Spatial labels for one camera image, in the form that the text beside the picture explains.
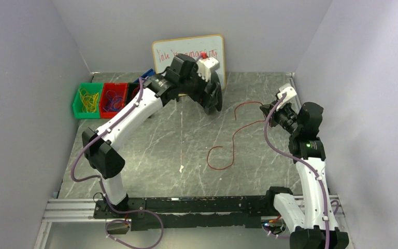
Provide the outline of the black perforated cable spool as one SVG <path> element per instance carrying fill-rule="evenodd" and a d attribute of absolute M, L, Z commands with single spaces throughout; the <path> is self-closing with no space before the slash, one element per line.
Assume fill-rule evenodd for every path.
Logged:
<path fill-rule="evenodd" d="M 222 89 L 216 72 L 211 74 L 211 79 L 205 87 L 203 97 L 203 108 L 206 114 L 213 114 L 222 110 Z"/>

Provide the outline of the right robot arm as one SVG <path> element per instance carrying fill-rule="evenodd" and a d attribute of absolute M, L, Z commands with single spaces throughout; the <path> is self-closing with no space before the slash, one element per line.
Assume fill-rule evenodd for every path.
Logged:
<path fill-rule="evenodd" d="M 298 171 L 303 190 L 302 210 L 295 197 L 285 188 L 272 188 L 273 207 L 290 231 L 290 248 L 347 248 L 349 236 L 332 210 L 326 184 L 326 155 L 318 137 L 323 108 L 306 102 L 299 112 L 290 103 L 278 108 L 278 101 L 260 106 L 265 116 L 264 135 L 268 127 L 281 126 L 289 136 L 289 152 L 273 150 L 291 158 Z"/>

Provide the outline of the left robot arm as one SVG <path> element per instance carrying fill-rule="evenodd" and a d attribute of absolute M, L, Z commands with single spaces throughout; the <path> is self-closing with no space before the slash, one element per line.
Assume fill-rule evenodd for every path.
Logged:
<path fill-rule="evenodd" d="M 102 192 L 118 211 L 127 211 L 129 197 L 122 181 L 125 160 L 118 149 L 151 115 L 185 94 L 206 111 L 221 111 L 222 89 L 216 69 L 220 62 L 205 55 L 197 59 L 177 54 L 170 66 L 140 81 L 137 95 L 113 118 L 82 133 L 84 156 L 97 171 Z"/>

